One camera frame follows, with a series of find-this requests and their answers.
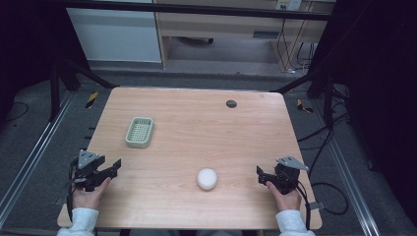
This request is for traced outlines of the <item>person's right hand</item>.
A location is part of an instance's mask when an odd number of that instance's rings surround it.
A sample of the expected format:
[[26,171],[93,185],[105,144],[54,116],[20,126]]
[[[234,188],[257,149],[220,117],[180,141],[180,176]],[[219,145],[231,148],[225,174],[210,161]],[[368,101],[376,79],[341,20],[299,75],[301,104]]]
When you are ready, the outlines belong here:
[[279,211],[300,209],[301,196],[297,191],[282,195],[270,181],[267,181],[267,187],[274,196]]

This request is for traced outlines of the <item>white cabinet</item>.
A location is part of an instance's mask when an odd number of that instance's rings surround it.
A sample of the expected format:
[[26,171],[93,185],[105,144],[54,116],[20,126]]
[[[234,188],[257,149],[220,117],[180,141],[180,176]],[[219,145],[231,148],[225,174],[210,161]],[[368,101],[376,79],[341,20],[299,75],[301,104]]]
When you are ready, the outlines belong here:
[[160,63],[154,13],[68,8],[90,61]]

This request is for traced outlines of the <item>black metal frame bar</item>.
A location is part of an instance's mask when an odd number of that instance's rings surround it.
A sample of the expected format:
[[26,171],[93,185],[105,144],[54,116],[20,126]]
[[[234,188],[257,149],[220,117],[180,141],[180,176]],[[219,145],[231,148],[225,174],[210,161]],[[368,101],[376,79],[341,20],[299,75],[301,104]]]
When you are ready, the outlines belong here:
[[178,5],[178,4],[153,4],[114,2],[99,0],[40,0],[43,3],[59,5],[66,8],[95,9],[95,10],[117,10],[117,11],[138,11],[170,14],[194,14],[214,16],[253,17],[269,19],[290,19],[309,21],[329,21],[332,14],[310,13],[296,11],[278,11],[249,8],[233,8],[218,6],[199,5]]

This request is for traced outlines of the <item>white round soap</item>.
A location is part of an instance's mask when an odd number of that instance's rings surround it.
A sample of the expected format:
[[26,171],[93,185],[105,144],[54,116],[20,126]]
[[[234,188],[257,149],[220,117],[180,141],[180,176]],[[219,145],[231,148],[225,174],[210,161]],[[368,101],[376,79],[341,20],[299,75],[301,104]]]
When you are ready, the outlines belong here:
[[199,172],[197,182],[203,190],[211,190],[217,183],[217,174],[211,168],[204,168]]

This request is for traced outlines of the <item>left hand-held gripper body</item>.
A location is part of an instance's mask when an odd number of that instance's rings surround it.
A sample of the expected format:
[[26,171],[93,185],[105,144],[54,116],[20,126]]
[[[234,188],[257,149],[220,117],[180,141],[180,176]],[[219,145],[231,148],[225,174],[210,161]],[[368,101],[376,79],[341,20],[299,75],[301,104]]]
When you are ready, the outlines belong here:
[[99,186],[97,168],[103,164],[105,156],[81,149],[75,163],[70,167],[70,183],[92,192]]

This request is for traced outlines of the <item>metal floor rail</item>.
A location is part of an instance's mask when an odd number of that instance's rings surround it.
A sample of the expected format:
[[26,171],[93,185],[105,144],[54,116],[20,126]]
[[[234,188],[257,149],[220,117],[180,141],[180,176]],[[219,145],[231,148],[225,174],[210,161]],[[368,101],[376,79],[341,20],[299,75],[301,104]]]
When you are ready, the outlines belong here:
[[368,205],[359,189],[357,181],[351,173],[344,155],[341,152],[335,137],[329,140],[329,147],[335,166],[339,172],[341,181],[345,187],[348,199],[355,211],[357,219],[362,227],[365,236],[380,236],[380,230],[373,218]]
[[19,199],[23,189],[25,188],[31,174],[36,168],[50,141],[52,140],[56,130],[65,117],[69,106],[71,105],[74,96],[74,91],[66,91],[62,101],[58,103],[58,111],[54,118],[50,120],[40,137],[37,139],[35,145],[27,156],[23,166],[19,169],[18,174],[13,179],[11,186],[6,192],[5,196],[0,201],[0,229],[4,226],[9,217],[13,207]]

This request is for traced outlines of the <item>person's left hand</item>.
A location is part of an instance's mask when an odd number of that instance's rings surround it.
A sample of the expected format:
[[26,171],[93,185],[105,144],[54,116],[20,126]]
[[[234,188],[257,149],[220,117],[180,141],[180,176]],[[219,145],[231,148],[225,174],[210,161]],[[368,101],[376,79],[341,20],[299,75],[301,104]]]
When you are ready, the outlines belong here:
[[91,209],[98,209],[100,200],[105,190],[109,186],[111,178],[107,177],[98,187],[92,192],[87,192],[83,189],[75,188],[73,190],[73,208],[84,207]]

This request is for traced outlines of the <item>yellow black floor tape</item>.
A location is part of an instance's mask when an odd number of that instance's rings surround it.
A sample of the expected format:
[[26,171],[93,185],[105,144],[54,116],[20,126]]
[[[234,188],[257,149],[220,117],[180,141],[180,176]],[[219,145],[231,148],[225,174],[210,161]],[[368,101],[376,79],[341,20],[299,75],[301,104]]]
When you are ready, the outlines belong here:
[[297,109],[307,113],[314,113],[313,108],[305,107],[301,99],[297,99]]
[[88,102],[86,103],[85,108],[91,108],[92,105],[93,105],[93,103],[95,102],[97,96],[98,96],[98,92],[97,91],[91,93],[90,96],[89,96]]

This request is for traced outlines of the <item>green soap dish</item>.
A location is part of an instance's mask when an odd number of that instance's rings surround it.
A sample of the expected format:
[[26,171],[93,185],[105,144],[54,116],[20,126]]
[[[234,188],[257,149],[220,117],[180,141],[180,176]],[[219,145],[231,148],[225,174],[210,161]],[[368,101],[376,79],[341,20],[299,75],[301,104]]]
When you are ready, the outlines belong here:
[[153,120],[148,117],[132,119],[126,134],[126,144],[129,148],[147,148],[153,133]]

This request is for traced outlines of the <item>black metal stand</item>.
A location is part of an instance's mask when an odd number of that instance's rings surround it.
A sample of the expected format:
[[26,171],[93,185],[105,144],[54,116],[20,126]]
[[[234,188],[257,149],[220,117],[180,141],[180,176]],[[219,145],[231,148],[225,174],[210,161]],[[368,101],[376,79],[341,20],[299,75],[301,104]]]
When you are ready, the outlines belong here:
[[325,94],[325,106],[323,118],[325,124],[332,129],[332,111],[331,111],[331,100],[332,100],[332,88],[333,88],[333,79],[332,72],[334,71],[334,64],[331,62],[321,63],[316,69],[312,72],[309,72],[307,75],[301,77],[300,79],[295,80],[294,82],[289,83],[282,88],[274,89],[273,92],[280,94],[285,94],[291,89],[295,89],[306,82],[310,81],[311,84],[308,88],[307,95],[310,98],[317,98],[320,94]]
[[93,82],[106,89],[117,88],[105,79],[102,79],[90,69],[79,65],[73,60],[63,56],[59,52],[52,54],[52,64],[50,67],[50,98],[51,98],[51,113],[50,121],[53,121],[59,114],[60,107],[60,83],[63,83],[67,90],[78,90],[81,87],[77,74],[81,74]]

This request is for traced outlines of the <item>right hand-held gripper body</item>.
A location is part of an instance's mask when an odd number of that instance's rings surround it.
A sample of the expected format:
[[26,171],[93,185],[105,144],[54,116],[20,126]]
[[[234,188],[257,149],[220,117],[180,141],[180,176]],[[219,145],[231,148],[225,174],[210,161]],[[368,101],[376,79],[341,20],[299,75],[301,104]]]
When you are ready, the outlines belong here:
[[300,171],[309,171],[309,167],[290,155],[276,160],[274,167],[277,183],[275,187],[282,195],[286,195],[298,186]]

